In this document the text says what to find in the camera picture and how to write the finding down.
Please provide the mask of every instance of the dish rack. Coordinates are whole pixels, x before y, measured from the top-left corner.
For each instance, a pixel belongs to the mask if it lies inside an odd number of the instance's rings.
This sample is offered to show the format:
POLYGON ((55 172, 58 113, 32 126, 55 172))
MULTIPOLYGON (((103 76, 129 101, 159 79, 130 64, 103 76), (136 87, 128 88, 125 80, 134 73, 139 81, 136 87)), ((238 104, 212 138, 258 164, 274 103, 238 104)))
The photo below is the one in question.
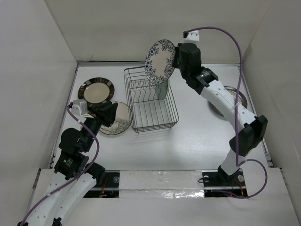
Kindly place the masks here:
POLYGON ((163 100, 159 100, 156 84, 150 82, 144 66, 124 70, 127 105, 131 127, 136 133, 172 128, 179 121, 171 87, 163 100))

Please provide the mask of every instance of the black rimmed plate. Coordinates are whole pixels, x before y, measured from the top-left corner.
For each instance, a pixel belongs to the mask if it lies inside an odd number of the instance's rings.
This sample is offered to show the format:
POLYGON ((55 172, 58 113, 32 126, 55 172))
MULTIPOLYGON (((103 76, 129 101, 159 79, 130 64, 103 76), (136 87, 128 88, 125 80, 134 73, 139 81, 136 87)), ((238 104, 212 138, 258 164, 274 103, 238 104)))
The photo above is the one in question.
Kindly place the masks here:
POLYGON ((85 81, 79 88, 79 99, 85 99, 88 107, 97 107, 112 99, 115 92, 113 83, 105 78, 85 81))

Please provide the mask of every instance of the gray patterned plate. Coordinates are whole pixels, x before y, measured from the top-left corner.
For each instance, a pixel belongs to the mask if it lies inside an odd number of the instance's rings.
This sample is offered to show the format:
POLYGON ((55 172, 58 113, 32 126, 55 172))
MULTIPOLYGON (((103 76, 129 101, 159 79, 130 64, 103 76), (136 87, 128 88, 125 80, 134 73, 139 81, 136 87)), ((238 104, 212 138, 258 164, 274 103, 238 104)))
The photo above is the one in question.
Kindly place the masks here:
POLYGON ((119 133, 122 133, 129 128, 131 125, 131 122, 133 120, 132 117, 132 110, 122 102, 114 102, 118 103, 117 111, 116 111, 116 117, 115 121, 112 126, 106 127, 101 126, 99 131, 101 131, 104 134, 107 135, 117 135, 119 133))
POLYGON ((145 59, 146 77, 155 84, 169 79, 174 72, 174 54, 175 47, 169 40, 162 39, 153 44, 145 59))

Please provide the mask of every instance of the screw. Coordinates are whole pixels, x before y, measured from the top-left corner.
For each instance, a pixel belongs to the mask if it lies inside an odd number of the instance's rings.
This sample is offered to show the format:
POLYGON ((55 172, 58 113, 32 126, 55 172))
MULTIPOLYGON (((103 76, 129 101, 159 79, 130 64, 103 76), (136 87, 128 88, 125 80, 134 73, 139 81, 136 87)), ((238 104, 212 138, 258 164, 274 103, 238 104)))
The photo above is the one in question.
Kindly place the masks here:
POLYGON ((203 181, 208 183, 209 182, 209 176, 208 175, 203 176, 203 181))
POLYGON ((113 178, 113 182, 114 182, 114 183, 118 183, 118 182, 119 182, 119 177, 114 177, 114 178, 113 178))
POLYGON ((240 182, 244 182, 244 181, 245 181, 245 178, 244 178, 243 175, 239 175, 239 176, 237 177, 237 179, 238 179, 240 182))

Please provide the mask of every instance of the white table surface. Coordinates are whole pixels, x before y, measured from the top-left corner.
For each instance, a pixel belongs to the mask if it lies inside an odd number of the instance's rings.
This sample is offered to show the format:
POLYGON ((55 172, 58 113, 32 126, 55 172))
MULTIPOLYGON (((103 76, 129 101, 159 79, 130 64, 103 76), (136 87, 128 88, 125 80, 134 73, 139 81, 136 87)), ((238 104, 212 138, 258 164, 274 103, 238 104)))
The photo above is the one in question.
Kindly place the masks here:
MULTIPOLYGON (((71 101, 78 99, 78 89, 82 83, 94 78, 109 79, 115 87, 111 101, 126 103, 124 85, 125 68, 127 66, 85 66, 79 67, 71 101)), ((237 86, 239 70, 237 66, 209 66, 217 74, 223 85, 237 86)), ((179 122, 167 131, 151 131, 135 133, 131 127, 124 133, 108 136, 98 133, 100 153, 96 162, 107 170, 214 170, 225 159, 229 152, 229 140, 234 137, 231 125, 213 113, 208 102, 199 96, 185 83, 179 70, 175 70, 170 78, 175 103, 178 109, 179 122)), ((244 86, 241 92, 247 97, 244 86)), ((63 130, 80 129, 74 119, 66 114, 63 130)), ((95 154, 94 142, 90 158, 95 154)), ((56 156, 61 150, 57 148, 56 156)), ((260 160, 267 166, 263 144, 259 144, 249 157, 260 160)))

